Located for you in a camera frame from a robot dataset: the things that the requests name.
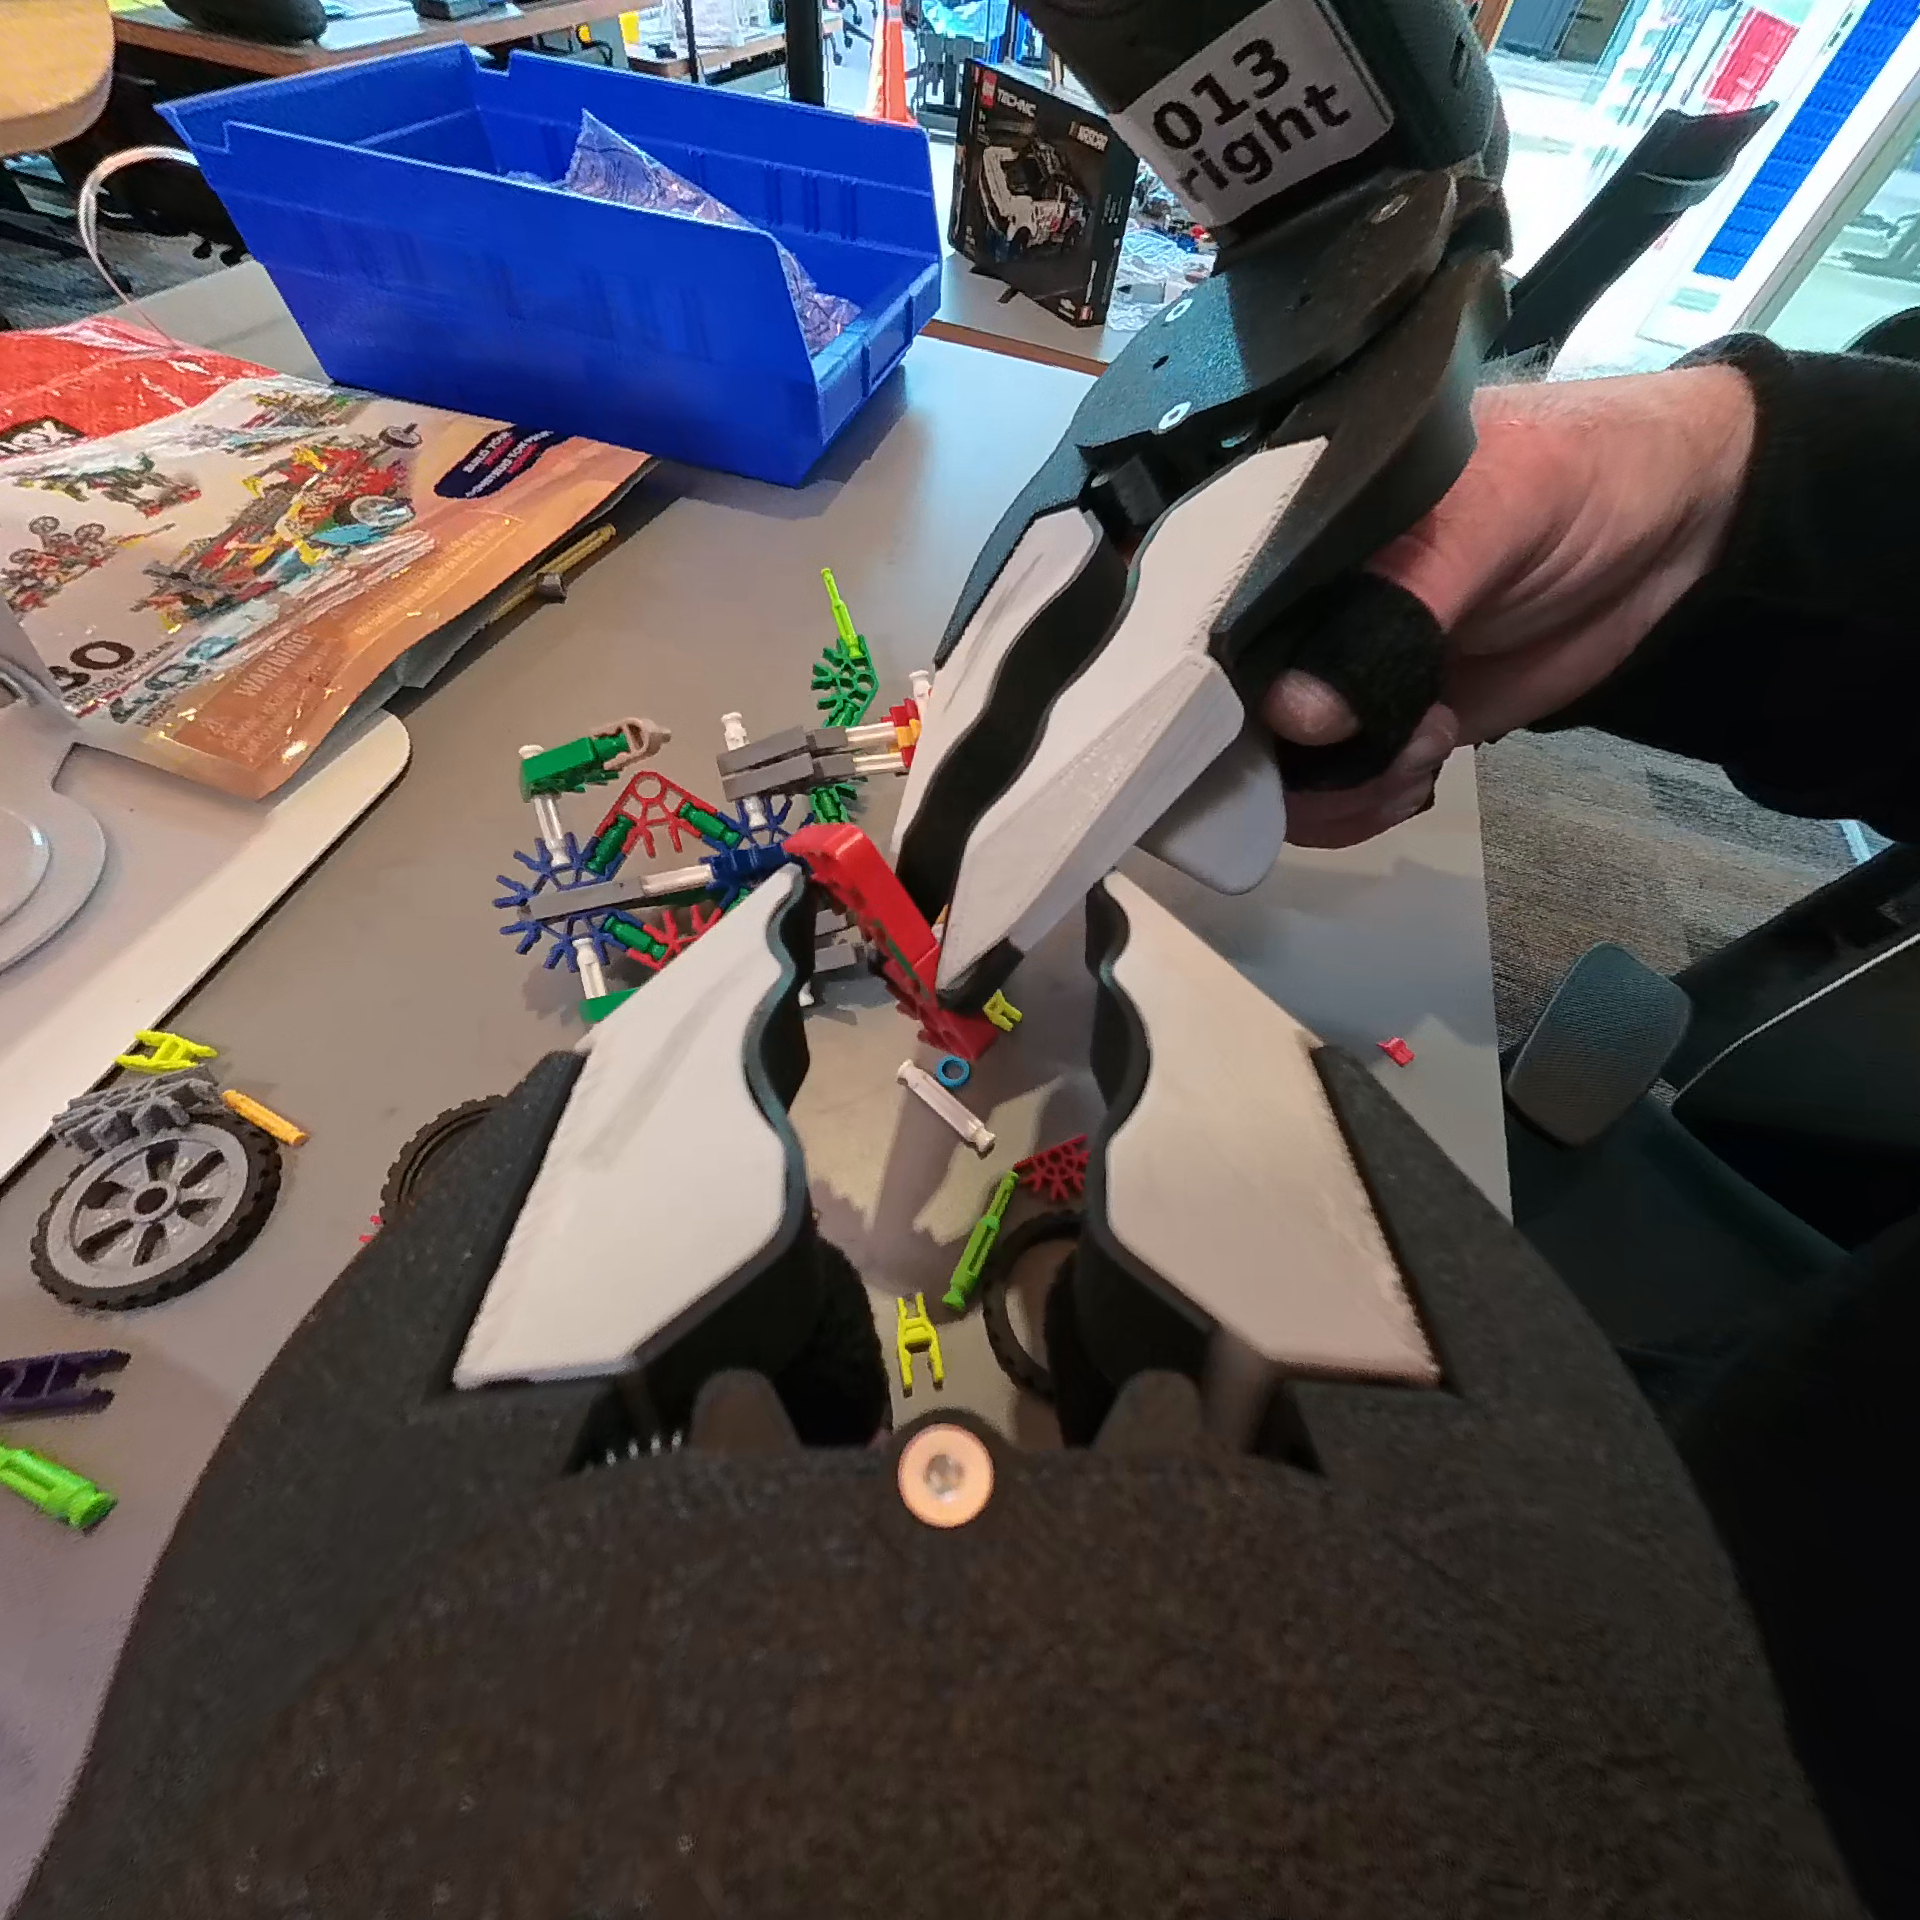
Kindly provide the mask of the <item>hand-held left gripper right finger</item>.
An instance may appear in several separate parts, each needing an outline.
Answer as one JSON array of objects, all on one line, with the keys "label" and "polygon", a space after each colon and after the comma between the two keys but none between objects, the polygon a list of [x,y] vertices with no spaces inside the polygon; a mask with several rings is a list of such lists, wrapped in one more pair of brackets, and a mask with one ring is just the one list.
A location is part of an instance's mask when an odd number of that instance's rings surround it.
[{"label": "hand-held left gripper right finger", "polygon": [[1439,1388],[1317,1036],[1127,875],[1083,931],[1101,1108],[1066,1314],[1099,1393],[1172,1373],[1253,1443],[1283,1384]]}]

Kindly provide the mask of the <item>grey background table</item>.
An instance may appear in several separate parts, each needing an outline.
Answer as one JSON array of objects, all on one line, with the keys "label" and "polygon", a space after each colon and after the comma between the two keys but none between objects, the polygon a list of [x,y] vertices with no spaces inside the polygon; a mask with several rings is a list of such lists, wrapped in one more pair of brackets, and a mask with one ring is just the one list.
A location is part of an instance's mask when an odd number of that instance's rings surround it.
[{"label": "grey background table", "polygon": [[1016,287],[941,248],[941,292],[923,335],[1021,362],[1095,375],[1180,296],[1188,278],[1122,279],[1099,326],[1068,321]]}]

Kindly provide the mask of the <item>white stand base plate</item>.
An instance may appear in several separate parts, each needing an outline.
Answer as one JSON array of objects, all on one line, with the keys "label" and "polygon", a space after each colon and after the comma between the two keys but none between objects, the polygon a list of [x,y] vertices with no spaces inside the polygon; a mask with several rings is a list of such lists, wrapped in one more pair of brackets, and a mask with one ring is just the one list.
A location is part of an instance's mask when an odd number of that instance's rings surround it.
[{"label": "white stand base plate", "polygon": [[263,803],[227,800],[83,743],[4,608],[2,1173],[136,1028],[207,972],[402,777],[393,715],[352,719]]}]

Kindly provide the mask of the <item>black tyre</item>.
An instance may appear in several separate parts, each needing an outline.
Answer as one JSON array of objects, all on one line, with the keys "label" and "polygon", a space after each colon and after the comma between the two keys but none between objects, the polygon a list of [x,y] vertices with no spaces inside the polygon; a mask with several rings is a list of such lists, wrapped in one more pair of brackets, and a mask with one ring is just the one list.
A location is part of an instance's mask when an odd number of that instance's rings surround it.
[{"label": "black tyre", "polygon": [[1042,1212],[1014,1225],[1002,1225],[980,1269],[976,1304],[988,1350],[1002,1375],[1040,1401],[1055,1401],[1050,1363],[1018,1336],[1008,1305],[1014,1269],[1020,1259],[1050,1242],[1077,1242],[1086,1215],[1077,1209]]},{"label": "black tyre", "polygon": [[485,1124],[503,1103],[503,1098],[503,1094],[488,1094],[446,1108],[428,1118],[400,1146],[379,1190],[378,1221],[381,1229],[392,1225],[396,1217],[409,1208],[428,1175],[443,1162],[456,1144]]}]

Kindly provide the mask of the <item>multicolour construction toy model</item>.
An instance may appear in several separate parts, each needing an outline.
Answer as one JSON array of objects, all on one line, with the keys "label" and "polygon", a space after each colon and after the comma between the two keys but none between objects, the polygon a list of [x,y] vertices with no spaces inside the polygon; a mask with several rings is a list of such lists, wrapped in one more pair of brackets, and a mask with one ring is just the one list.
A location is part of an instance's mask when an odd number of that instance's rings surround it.
[{"label": "multicolour construction toy model", "polygon": [[669,731],[644,715],[524,742],[532,840],[493,882],[498,931],[597,1019],[785,866],[801,827],[855,824],[869,784],[905,775],[931,689],[916,672],[884,708],[829,691],[815,723],[772,731],[725,710],[709,789],[663,767]]}]

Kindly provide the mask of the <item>person's right forearm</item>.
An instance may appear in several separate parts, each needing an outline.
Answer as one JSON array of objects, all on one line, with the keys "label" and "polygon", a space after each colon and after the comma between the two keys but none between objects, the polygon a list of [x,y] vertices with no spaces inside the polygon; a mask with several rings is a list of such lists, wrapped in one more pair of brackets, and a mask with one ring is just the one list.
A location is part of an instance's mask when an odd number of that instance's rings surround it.
[{"label": "person's right forearm", "polygon": [[1918,840],[1918,370],[1738,333],[1755,431],[1702,578],[1594,689],[1538,722],[1718,765],[1781,814]]}]

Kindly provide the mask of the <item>purple connector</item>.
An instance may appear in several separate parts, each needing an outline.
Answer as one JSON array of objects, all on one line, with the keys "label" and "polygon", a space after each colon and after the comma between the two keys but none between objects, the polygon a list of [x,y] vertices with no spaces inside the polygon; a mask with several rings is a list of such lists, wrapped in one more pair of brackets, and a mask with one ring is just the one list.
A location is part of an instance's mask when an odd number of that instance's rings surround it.
[{"label": "purple connector", "polygon": [[109,1377],[131,1362],[126,1350],[56,1351],[2,1357],[2,1421],[49,1419],[104,1410]]}]

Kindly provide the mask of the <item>orange toy set package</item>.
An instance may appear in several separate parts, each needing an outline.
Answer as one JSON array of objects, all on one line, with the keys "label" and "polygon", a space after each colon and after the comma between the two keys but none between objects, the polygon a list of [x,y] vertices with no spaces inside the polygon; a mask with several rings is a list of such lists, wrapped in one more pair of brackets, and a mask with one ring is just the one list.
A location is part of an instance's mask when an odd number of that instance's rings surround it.
[{"label": "orange toy set package", "polygon": [[114,318],[2,339],[4,602],[86,746],[258,802],[648,455]]}]

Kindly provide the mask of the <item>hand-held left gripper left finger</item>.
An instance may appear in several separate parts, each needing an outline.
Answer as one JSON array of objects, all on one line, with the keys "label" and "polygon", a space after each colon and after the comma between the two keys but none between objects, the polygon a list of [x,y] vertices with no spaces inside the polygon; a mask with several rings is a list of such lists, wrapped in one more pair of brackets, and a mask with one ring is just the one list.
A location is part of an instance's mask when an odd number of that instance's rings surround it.
[{"label": "hand-held left gripper left finger", "polygon": [[754,1373],[800,1445],[891,1434],[871,1304],[789,1114],[815,912],[779,866],[582,1041],[451,1389],[606,1388],[630,1447],[681,1447],[707,1384]]}]

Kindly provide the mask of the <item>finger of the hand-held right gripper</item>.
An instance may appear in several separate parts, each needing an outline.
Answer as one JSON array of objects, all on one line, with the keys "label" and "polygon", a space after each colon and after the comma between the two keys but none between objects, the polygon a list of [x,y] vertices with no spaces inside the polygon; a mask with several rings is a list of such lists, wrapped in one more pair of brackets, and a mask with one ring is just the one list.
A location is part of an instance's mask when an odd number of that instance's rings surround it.
[{"label": "finger of the hand-held right gripper", "polygon": [[1083,507],[1037,516],[933,669],[891,826],[891,871],[926,922],[949,900],[962,939],[1042,939],[1086,889],[1080,847],[1129,785],[1113,672],[1050,708],[1095,657],[1127,563]]},{"label": "finger of the hand-held right gripper", "polygon": [[1212,632],[1328,446],[1250,452],[1139,543],[1112,632],[962,837],[936,973],[946,1005],[982,1005],[1005,949],[1028,954],[1235,742],[1243,705]]}]

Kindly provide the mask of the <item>grey connector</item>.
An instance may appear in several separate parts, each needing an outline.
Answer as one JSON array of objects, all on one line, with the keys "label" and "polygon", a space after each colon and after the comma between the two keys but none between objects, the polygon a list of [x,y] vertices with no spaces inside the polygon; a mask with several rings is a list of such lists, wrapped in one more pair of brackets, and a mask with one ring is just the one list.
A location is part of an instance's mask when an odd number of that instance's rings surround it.
[{"label": "grey connector", "polygon": [[205,1068],[134,1073],[69,1100],[49,1120],[49,1137],[81,1156],[131,1139],[158,1139],[224,1110],[219,1079]]}]

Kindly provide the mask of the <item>person's right hand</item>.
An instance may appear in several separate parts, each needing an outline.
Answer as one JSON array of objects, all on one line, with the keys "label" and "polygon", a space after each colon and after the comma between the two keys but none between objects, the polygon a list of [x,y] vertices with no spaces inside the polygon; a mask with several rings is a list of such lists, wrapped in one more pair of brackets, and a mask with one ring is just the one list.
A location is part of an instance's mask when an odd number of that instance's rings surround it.
[{"label": "person's right hand", "polygon": [[1365,570],[1443,635],[1443,689],[1374,780],[1291,785],[1295,847],[1369,841],[1431,803],[1455,749],[1569,708],[1716,566],[1758,438],[1731,363],[1488,387],[1452,489]]}]

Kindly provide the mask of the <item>white rod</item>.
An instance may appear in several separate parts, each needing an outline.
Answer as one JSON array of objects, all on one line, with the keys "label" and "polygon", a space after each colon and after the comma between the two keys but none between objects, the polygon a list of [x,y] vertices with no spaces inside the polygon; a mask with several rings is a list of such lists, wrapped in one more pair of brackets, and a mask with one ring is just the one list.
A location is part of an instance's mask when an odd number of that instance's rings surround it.
[{"label": "white rod", "polygon": [[912,1059],[896,1068],[896,1081],[923,1103],[973,1156],[988,1158],[995,1150],[995,1133],[955,1095],[931,1070]]}]

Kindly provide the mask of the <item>clear plastic bag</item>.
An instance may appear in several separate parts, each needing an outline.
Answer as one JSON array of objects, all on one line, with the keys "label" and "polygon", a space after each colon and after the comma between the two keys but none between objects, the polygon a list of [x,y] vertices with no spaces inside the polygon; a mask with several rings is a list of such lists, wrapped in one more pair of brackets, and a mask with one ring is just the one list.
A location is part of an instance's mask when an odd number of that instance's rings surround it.
[{"label": "clear plastic bag", "polygon": [[[772,237],[767,227],[755,225],[585,108],[579,114],[577,135],[556,188],[627,210]],[[774,250],[803,345],[810,355],[819,355],[851,324],[862,320],[862,305],[819,287],[784,241],[774,239]]]}]

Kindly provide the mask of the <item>black chair frame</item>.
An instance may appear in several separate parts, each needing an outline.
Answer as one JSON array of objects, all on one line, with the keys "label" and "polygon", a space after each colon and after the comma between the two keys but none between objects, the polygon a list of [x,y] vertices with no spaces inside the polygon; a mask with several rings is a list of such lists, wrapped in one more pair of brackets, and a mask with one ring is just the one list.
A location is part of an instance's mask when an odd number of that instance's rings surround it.
[{"label": "black chair frame", "polygon": [[1507,318],[1483,362],[1547,365],[1609,286],[1711,196],[1771,120],[1773,101],[1723,112],[1665,108],[1595,198],[1507,287]]}]

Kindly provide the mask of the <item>dull yellow rod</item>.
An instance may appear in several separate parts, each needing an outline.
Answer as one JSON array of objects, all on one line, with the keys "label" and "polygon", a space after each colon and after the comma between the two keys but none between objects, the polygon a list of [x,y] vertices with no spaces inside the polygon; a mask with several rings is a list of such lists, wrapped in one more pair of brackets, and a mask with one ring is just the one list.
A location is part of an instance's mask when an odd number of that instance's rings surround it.
[{"label": "dull yellow rod", "polygon": [[620,528],[615,523],[601,520],[579,538],[542,556],[524,578],[503,587],[491,599],[488,611],[481,616],[483,624],[507,618],[527,603],[564,603],[571,575],[607,548],[618,534]]}]

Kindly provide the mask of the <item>blue plastic storage bin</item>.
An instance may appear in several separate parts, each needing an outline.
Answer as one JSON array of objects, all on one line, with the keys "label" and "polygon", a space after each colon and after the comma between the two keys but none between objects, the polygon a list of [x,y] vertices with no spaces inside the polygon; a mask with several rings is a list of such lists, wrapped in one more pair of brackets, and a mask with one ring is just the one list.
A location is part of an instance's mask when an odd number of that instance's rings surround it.
[{"label": "blue plastic storage bin", "polygon": [[[589,112],[772,237],[558,188]],[[803,484],[940,309],[918,125],[463,43],[158,108],[336,382]],[[803,345],[774,239],[862,308]]]}]

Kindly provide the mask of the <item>grey spoked wheel with tyre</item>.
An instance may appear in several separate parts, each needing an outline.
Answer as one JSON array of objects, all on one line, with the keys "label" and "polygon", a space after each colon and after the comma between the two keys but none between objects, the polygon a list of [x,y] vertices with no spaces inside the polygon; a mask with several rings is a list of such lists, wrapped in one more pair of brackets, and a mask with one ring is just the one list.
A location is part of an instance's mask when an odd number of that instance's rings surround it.
[{"label": "grey spoked wheel with tyre", "polygon": [[52,1196],[27,1264],[52,1297],[131,1312],[224,1273],[263,1229],[281,1148],[231,1115],[198,1115],[86,1159]]}]

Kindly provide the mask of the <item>light green rod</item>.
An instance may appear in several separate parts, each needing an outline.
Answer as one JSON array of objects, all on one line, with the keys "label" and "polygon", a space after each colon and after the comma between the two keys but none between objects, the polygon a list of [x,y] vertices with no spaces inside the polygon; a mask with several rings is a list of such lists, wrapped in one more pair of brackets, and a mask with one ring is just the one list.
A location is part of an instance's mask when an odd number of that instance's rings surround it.
[{"label": "light green rod", "polygon": [[1014,1193],[1020,1190],[1021,1180],[1024,1175],[1018,1167],[1008,1167],[1002,1171],[980,1214],[972,1221],[968,1240],[964,1242],[964,1247],[953,1261],[948,1283],[940,1295],[949,1317],[957,1319],[970,1310],[986,1276],[988,1261],[995,1250],[995,1238],[1003,1223],[1005,1212],[1014,1200]]},{"label": "light green rod", "polygon": [[2,1443],[2,1487],[39,1516],[75,1532],[104,1523],[118,1506],[118,1496],[86,1474],[17,1443]]}]

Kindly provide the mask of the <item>black toy car box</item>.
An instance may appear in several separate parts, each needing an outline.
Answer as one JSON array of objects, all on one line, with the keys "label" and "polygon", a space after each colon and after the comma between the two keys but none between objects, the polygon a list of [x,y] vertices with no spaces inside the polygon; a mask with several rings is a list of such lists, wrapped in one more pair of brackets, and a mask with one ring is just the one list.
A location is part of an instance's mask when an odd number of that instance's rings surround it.
[{"label": "black toy car box", "polygon": [[1098,110],[970,60],[948,248],[1064,324],[1107,320],[1139,155]]}]

